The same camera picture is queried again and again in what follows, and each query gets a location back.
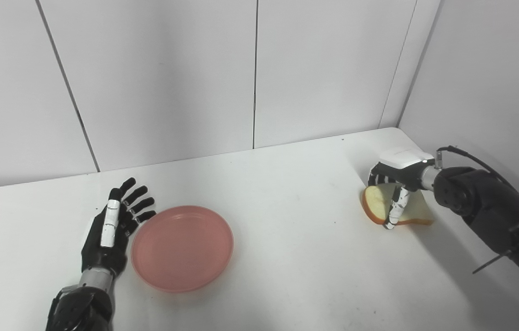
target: white fingertip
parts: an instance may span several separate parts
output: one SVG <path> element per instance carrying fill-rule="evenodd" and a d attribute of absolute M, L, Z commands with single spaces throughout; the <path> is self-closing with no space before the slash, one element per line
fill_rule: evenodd
<path fill-rule="evenodd" d="M 116 227 L 118 226 L 118 214 L 120 201 L 108 200 L 106 206 L 106 214 L 104 215 L 104 225 L 102 227 L 102 237 L 100 239 L 101 247 L 113 247 Z"/>

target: slice of bread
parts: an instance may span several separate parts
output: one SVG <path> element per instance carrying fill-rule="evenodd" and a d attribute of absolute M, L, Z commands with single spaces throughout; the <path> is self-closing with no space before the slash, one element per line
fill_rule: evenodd
<path fill-rule="evenodd" d="M 388 210 L 392 203 L 392 193 L 396 183 L 368 186 L 362 194 L 362 206 L 368 217 L 376 224 L 384 224 L 388 216 Z M 404 224 L 433 224 L 433 214 L 425 202 L 421 191 L 411 193 L 405 211 L 398 220 L 397 225 Z"/>

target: white wall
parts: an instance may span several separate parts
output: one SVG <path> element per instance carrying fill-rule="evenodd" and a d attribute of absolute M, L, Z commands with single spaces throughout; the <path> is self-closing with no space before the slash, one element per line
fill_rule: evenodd
<path fill-rule="evenodd" d="M 444 1 L 400 128 L 429 152 L 458 145 L 519 191 L 518 0 Z"/>
<path fill-rule="evenodd" d="M 102 170 L 252 148 L 255 0 L 43 0 Z"/>
<path fill-rule="evenodd" d="M 95 166 L 33 1 L 0 1 L 0 185 Z"/>
<path fill-rule="evenodd" d="M 255 146 L 378 128 L 415 3 L 260 0 Z"/>
<path fill-rule="evenodd" d="M 41 4 L 113 170 L 393 126 L 437 2 Z M 0 185 L 96 169 L 55 54 L 35 2 L 0 0 Z"/>

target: tabletop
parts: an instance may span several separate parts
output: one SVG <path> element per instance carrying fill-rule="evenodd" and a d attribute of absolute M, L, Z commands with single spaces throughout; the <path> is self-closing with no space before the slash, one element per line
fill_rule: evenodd
<path fill-rule="evenodd" d="M 234 252 L 217 280 L 182 294 L 148 287 L 129 262 L 115 331 L 519 330 L 519 270 L 503 258 L 472 275 L 494 254 L 432 194 L 432 226 L 366 216 L 364 181 L 392 147 L 416 145 L 385 128 L 0 187 L 0 330 L 45 329 L 51 299 L 79 280 L 92 218 L 129 177 L 156 211 L 221 214 Z"/>

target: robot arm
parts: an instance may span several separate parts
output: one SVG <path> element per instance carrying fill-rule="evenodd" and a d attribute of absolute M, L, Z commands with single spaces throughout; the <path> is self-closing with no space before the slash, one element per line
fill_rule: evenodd
<path fill-rule="evenodd" d="M 125 269 L 129 236 L 141 222 L 155 215 L 152 210 L 140 213 L 154 204 L 153 198 L 135 203 L 147 193 L 146 186 L 123 200 L 135 184 L 136 180 L 130 178 L 110 191 L 108 205 L 94 218 L 81 250 L 79 283 L 64 287 L 53 299 L 46 331 L 110 330 L 114 313 L 112 285 Z"/>
<path fill-rule="evenodd" d="M 410 163 L 395 162 L 396 152 L 383 155 L 368 184 L 387 177 L 401 183 L 402 190 L 433 191 L 439 205 L 461 216 L 490 249 L 519 267 L 519 193 L 510 184 L 485 170 L 440 168 L 431 155 L 420 151 L 400 153 Z"/>

